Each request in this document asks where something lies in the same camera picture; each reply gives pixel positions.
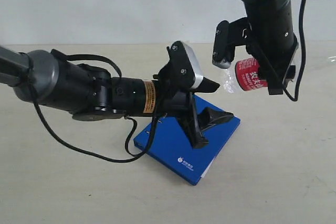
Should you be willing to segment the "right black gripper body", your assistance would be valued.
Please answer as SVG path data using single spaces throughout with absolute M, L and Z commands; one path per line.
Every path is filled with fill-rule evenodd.
M 246 51 L 258 63 L 257 75 L 266 82 L 269 95 L 289 95 L 288 83 L 297 74 L 297 67 L 292 63 L 299 43 L 294 34 L 280 36 L 279 41 L 263 44 L 253 34 L 247 34 Z

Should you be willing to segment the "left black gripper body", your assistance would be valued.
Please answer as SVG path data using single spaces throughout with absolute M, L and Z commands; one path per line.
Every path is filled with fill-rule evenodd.
M 169 56 L 170 47 L 166 50 Z M 197 119 L 194 98 L 196 90 L 182 89 L 173 82 L 170 59 L 157 74 L 153 75 L 152 81 L 156 90 L 156 101 L 159 103 L 157 113 L 176 118 L 182 130 L 187 133 L 192 147 L 206 146 L 208 140 L 203 136 Z

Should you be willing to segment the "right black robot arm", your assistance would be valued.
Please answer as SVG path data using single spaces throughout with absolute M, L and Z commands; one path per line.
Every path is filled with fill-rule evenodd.
M 303 31 L 294 33 L 291 0 L 240 0 L 246 16 L 225 24 L 223 64 L 234 62 L 235 50 L 244 46 L 249 58 L 235 62 L 226 73 L 228 91 L 266 88 L 270 95 L 287 94 L 290 81 L 300 83 L 305 65 L 296 67 L 293 59 L 301 50 L 306 61 Z M 299 18 L 303 19 L 307 0 L 301 0 Z

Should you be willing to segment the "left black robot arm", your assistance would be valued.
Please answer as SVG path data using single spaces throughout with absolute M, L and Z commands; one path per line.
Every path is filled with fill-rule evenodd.
M 203 75 L 191 47 L 176 41 L 167 49 L 168 62 L 151 80 L 113 77 L 89 60 L 111 63 L 97 55 L 67 55 L 58 50 L 15 52 L 1 48 L 1 83 L 26 102 L 66 111 L 78 121 L 126 117 L 174 117 L 191 147 L 202 148 L 203 132 L 229 122 L 230 112 L 196 109 L 196 93 L 213 93 L 219 84 Z

